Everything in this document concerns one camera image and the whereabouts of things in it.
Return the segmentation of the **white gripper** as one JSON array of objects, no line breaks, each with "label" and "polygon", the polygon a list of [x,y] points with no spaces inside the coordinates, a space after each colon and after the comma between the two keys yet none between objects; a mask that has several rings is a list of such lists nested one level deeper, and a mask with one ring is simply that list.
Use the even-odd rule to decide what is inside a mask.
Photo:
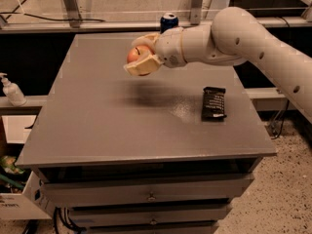
[{"label": "white gripper", "polygon": [[182,27],[168,29],[162,34],[149,33],[138,37],[132,47],[140,54],[150,52],[124,65],[133,76],[144,76],[157,71],[162,64],[168,68],[183,67],[186,61],[182,53]]}]

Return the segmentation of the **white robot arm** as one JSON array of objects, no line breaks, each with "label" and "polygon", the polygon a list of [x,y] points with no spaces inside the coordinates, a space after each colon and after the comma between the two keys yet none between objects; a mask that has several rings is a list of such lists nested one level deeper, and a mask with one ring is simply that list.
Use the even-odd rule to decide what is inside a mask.
[{"label": "white robot arm", "polygon": [[273,36],[244,9],[228,7],[209,24],[147,34],[132,45],[148,48],[124,65],[135,76],[155,72],[162,65],[237,65],[247,60],[312,122],[312,58]]}]

